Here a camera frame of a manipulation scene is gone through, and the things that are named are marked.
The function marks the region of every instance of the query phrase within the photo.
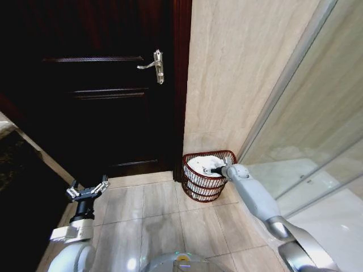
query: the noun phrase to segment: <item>red wire basket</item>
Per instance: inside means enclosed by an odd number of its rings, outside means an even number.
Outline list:
[[[183,156],[181,186],[184,192],[195,201],[210,202],[220,196],[227,179],[225,177],[208,177],[195,172],[188,165],[188,161],[198,156],[216,156],[220,159],[230,157],[233,164],[237,162],[236,156],[230,150],[192,153]]]

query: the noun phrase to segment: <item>beige tile wall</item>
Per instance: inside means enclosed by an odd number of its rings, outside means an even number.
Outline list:
[[[184,153],[238,153],[318,0],[195,0]]]

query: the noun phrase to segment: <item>metal frame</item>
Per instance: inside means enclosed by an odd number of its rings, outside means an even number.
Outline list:
[[[288,63],[278,78],[270,96],[267,98],[259,116],[257,117],[254,125],[252,126],[245,142],[243,143],[240,152],[238,153],[238,161],[241,162],[258,136],[260,130],[264,126],[266,120],[279,101],[281,95],[284,93],[286,87],[291,81],[293,75],[300,66],[306,53],[313,44],[316,36],[322,29],[324,23],[329,17],[331,11],[336,5],[337,0],[321,0],[316,7],[309,23],[307,24],[304,33],[302,34],[298,44],[296,45]]]

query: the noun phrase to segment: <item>tile floor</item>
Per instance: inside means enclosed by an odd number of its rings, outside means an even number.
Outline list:
[[[95,201],[93,271],[142,271],[153,257],[174,251],[199,254],[236,272],[286,271],[254,229],[233,184],[216,201],[200,203],[170,172],[110,182],[111,189]],[[60,226],[68,224],[74,209],[69,205]],[[50,243],[38,271],[46,271],[63,247]]]

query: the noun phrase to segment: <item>door lock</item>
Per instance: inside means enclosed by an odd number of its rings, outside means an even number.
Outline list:
[[[154,52],[154,61],[152,63],[150,63],[149,65],[145,65],[145,66],[138,65],[137,68],[143,70],[143,69],[150,68],[152,66],[155,66],[155,68],[157,70],[158,83],[160,85],[163,84],[164,83],[163,52],[160,52],[159,49],[157,49]]]

